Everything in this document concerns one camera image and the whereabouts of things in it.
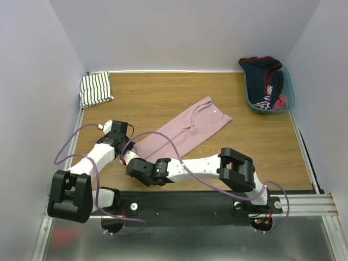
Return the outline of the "black white striped tank top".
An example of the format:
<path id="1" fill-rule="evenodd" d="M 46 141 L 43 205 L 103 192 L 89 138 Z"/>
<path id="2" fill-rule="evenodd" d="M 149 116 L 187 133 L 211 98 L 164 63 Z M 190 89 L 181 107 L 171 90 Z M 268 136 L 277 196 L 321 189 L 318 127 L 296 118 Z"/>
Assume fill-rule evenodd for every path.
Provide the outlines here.
<path id="1" fill-rule="evenodd" d="M 84 76 L 80 82 L 79 106 L 87 108 L 106 103 L 114 99 L 109 72 Z"/>

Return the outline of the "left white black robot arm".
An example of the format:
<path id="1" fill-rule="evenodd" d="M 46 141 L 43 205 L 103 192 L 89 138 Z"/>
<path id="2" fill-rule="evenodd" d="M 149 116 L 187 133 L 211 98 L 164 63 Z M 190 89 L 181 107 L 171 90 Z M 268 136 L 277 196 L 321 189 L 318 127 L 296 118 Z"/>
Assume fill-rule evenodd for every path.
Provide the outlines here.
<path id="1" fill-rule="evenodd" d="M 67 170 L 58 170 L 52 178 L 47 213 L 50 217 L 85 223 L 90 215 L 103 208 L 108 214 L 122 211 L 120 192 L 112 188 L 92 190 L 92 181 L 99 172 L 118 155 L 129 140 L 128 123 L 109 120 L 94 125 L 104 136 L 92 150 Z"/>

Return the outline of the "pink tank top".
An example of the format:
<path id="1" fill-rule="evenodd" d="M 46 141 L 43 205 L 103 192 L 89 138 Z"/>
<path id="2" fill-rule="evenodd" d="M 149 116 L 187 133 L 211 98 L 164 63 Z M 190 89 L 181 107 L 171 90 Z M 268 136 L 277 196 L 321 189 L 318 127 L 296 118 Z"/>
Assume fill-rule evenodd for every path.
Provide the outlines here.
<path id="1" fill-rule="evenodd" d="M 182 157 L 231 121 L 232 117 L 224 114 L 210 97 L 206 97 L 177 115 L 157 131 L 172 140 Z M 177 158 L 169 141 L 158 134 L 150 134 L 137 142 L 133 147 L 133 152 L 151 163 L 155 163 L 160 158 Z"/>

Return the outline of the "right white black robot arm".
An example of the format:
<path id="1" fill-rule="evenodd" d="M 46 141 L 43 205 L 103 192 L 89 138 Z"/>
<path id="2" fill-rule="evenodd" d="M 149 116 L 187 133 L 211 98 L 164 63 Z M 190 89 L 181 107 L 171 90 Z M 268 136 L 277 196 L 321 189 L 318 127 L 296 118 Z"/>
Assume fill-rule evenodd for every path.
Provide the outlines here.
<path id="1" fill-rule="evenodd" d="M 161 158 L 155 163 L 127 151 L 122 162 L 126 174 L 146 186 L 163 186 L 195 177 L 218 179 L 234 192 L 244 193 L 254 211 L 263 212 L 270 205 L 267 188 L 258 179 L 253 160 L 231 148 L 222 148 L 219 154 L 205 158 L 183 161 Z"/>

